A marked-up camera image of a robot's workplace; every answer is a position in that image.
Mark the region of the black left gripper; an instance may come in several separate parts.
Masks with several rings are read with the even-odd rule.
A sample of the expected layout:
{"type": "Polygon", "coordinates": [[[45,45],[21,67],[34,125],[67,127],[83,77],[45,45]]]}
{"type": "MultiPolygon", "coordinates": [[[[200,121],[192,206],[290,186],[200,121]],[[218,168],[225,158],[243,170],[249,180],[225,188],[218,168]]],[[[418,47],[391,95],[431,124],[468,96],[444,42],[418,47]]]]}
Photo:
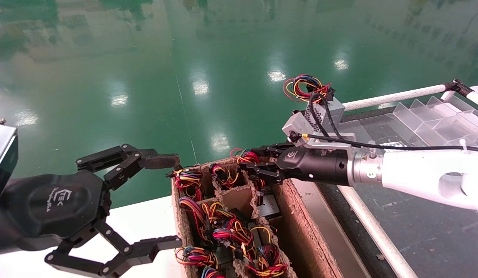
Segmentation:
{"type": "Polygon", "coordinates": [[[154,262],[160,251],[182,246],[178,236],[129,244],[103,218],[110,208],[104,181],[90,172],[45,174],[9,181],[0,196],[0,255],[58,246],[46,264],[91,278],[120,278],[130,268],[154,262]],[[69,255],[99,234],[117,250],[106,263],[69,255]]]}

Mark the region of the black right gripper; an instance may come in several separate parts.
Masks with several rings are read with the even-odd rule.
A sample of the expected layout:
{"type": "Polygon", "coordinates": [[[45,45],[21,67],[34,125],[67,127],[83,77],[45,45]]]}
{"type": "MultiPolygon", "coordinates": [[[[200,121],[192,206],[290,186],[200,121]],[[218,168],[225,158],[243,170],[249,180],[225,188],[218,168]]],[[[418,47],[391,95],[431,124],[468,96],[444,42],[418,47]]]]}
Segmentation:
{"type": "Polygon", "coordinates": [[[276,164],[240,162],[250,180],[281,184],[285,178],[332,185],[348,185],[348,155],[345,150],[288,149],[292,143],[263,145],[251,148],[256,155],[279,155],[276,164]]]}

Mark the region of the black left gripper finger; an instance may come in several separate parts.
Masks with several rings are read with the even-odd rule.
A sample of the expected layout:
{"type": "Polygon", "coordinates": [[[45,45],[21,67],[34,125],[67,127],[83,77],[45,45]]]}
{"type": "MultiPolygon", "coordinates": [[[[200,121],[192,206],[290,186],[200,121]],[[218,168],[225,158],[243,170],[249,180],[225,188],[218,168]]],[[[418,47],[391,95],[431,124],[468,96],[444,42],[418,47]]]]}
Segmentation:
{"type": "Polygon", "coordinates": [[[142,169],[159,170],[175,168],[179,165],[179,156],[159,154],[155,149],[138,149],[123,144],[105,149],[76,160],[77,169],[95,173],[113,167],[104,175],[104,184],[108,190],[117,190],[127,180],[142,169]]]}

